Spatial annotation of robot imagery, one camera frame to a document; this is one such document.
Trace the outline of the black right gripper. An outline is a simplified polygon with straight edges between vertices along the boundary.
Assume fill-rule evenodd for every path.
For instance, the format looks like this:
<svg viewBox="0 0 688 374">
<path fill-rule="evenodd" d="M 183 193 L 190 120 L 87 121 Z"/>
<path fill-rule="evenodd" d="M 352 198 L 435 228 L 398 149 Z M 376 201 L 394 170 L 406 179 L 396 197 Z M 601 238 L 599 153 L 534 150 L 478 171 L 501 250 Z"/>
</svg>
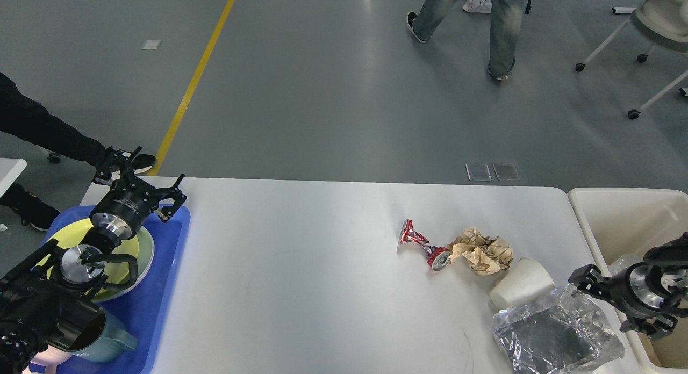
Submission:
<svg viewBox="0 0 688 374">
<path fill-rule="evenodd" d="M 668 291 L 661 283 L 661 269 L 645 262 L 637 262 L 616 276 L 602 276 L 599 267 L 587 264 L 578 267 L 568 278 L 576 294 L 612 301 L 627 316 L 621 323 L 621 332 L 644 333 L 651 340 L 668 337 L 678 320 L 661 315 Z"/>
</svg>

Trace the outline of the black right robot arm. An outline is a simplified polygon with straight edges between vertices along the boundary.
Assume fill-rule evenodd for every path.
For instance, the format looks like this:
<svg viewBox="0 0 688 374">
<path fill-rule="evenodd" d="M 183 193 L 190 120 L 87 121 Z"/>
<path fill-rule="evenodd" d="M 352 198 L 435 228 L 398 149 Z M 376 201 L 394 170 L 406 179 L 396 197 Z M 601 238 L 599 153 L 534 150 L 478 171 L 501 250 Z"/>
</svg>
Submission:
<svg viewBox="0 0 688 374">
<path fill-rule="evenodd" d="M 572 272 L 568 281 L 573 296 L 587 294 L 603 300 L 626 315 L 622 332 L 644 333 L 660 340 L 673 333 L 679 318 L 686 318 L 681 307 L 686 301 L 687 237 L 649 249 L 643 261 L 604 277 L 599 267 L 587 264 Z"/>
</svg>

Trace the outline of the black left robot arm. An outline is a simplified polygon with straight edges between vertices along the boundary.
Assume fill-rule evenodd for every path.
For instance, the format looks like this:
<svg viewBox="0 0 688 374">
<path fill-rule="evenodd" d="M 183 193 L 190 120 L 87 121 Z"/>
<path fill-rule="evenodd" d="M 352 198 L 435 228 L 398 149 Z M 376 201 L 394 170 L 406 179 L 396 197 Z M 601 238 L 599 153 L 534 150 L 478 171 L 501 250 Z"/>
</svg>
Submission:
<svg viewBox="0 0 688 374">
<path fill-rule="evenodd" d="M 118 247 L 135 239 L 152 213 L 167 222 L 187 199 L 184 174 L 157 188 L 135 175 L 137 155 L 117 150 L 97 168 L 93 182 L 109 190 L 81 239 L 63 247 L 54 235 L 2 278 L 2 373 L 25 371 L 49 347 L 96 363 L 137 348 L 138 338 L 95 298 L 135 286 L 138 257 Z"/>
</svg>

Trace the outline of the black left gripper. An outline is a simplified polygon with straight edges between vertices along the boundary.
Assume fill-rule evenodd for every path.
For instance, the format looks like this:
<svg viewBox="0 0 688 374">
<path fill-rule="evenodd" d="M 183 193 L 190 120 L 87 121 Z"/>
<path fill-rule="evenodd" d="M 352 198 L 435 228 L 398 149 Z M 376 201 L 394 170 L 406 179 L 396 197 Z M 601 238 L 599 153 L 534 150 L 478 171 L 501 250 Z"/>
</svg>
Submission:
<svg viewBox="0 0 688 374">
<path fill-rule="evenodd" d="M 135 190 L 140 179 L 131 163 L 141 150 L 140 146 L 133 152 L 111 149 L 96 167 L 92 182 L 108 186 L 110 192 L 91 210 L 89 241 L 132 239 L 148 215 L 155 213 L 167 223 L 186 202 L 187 196 L 180 190 L 185 174 L 169 187 L 155 188 L 146 183 L 144 191 Z"/>
</svg>

